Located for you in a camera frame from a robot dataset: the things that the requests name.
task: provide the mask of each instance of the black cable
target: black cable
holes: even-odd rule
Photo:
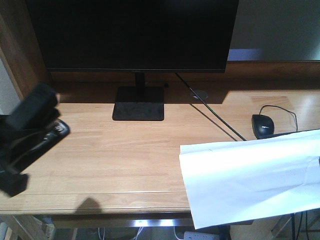
[[[277,105],[263,105],[263,106],[261,107],[261,109],[260,109],[259,115],[261,114],[262,109],[264,109],[265,107],[279,108],[279,109],[282,109],[282,110],[284,110],[284,111],[292,114],[293,117],[294,117],[294,121],[295,121],[295,130],[298,132],[297,115],[296,115],[293,111],[289,111],[288,109],[285,109],[285,108],[283,108],[283,107],[281,107],[281,106],[277,106]]]
[[[299,227],[298,227],[298,233],[296,234],[295,240],[298,240],[298,238],[299,238],[299,234],[300,234],[300,231],[301,231],[301,225],[302,225],[303,215],[304,215],[304,212],[301,212],[300,221],[299,221]]]
[[[292,240],[296,240],[296,222],[295,222],[294,213],[291,213],[291,232],[292,232]]]
[[[208,105],[206,102],[188,85],[188,83],[178,74],[175,73],[175,75],[186,85],[188,89],[206,106],[209,111],[215,115],[224,125],[226,125],[232,132],[234,132],[241,140],[247,141],[243,136],[240,135],[235,129],[233,129],[225,120],[223,120],[218,114],[215,113],[215,111]]]
[[[306,239],[309,240],[309,233],[308,233],[308,211],[305,211],[305,234],[306,234]]]

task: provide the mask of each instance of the power strip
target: power strip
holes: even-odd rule
[[[184,240],[219,240],[219,235],[201,233],[201,232],[192,232],[186,231],[184,232]]]

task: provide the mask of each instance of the wall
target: wall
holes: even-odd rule
[[[230,61],[320,60],[319,0],[239,0]]]
[[[8,115],[19,102],[17,92],[0,59],[0,114]]]

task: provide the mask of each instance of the black monitor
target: black monitor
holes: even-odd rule
[[[51,72],[135,73],[114,120],[163,120],[164,91],[145,72],[223,73],[239,0],[26,0]]]

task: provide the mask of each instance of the white paper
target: white paper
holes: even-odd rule
[[[196,229],[320,208],[320,130],[180,147]]]

